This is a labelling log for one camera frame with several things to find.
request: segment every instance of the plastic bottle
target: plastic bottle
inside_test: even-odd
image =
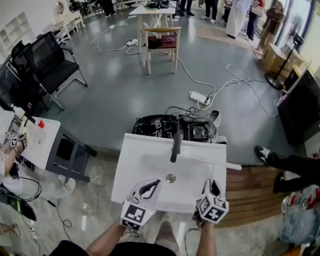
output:
[[[284,214],[304,211],[308,207],[308,200],[309,198],[303,193],[294,193],[292,195],[288,195],[282,201],[281,211]]]

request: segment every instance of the marble floor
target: marble floor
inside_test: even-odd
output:
[[[118,158],[99,153],[91,158],[87,166],[87,174],[91,182],[76,182],[75,189],[68,198],[52,200],[59,209],[61,218],[72,222],[66,228],[70,239],[86,248],[105,229],[115,222],[121,213],[122,206],[111,202],[113,181]],[[43,180],[58,180],[58,175],[48,171],[36,170],[40,183]],[[17,223],[21,237],[11,235],[12,246],[8,252],[24,253],[26,256],[49,255],[61,240],[67,239],[63,224],[59,220],[57,210],[48,202],[38,198],[30,205],[37,216],[33,222],[24,218],[29,226],[34,227],[37,242],[31,240],[31,231],[24,223],[22,216],[6,204],[1,204],[0,217],[6,224]],[[155,241],[163,213],[157,212],[143,227],[141,235],[150,243]],[[184,235],[187,229],[196,228],[196,223],[189,214],[173,214],[172,227],[180,246],[180,255],[186,255]],[[248,225],[216,229],[216,246],[218,255],[223,256],[267,256],[279,255],[286,250],[286,245],[278,241],[282,216],[278,215]],[[191,231],[186,239],[188,254],[196,254],[200,232]]]

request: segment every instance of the faucet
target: faucet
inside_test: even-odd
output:
[[[182,143],[183,135],[180,133],[180,131],[176,132],[173,135],[173,147],[172,147],[172,154],[170,161],[172,163],[175,163],[177,160],[177,155],[180,154],[180,147]]]

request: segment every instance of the wall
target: wall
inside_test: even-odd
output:
[[[309,31],[304,38],[301,47],[301,55],[309,62],[312,60],[311,68],[316,71],[320,66],[320,16],[314,13]]]
[[[0,0],[0,27],[25,12],[35,36],[53,23],[56,0]]]

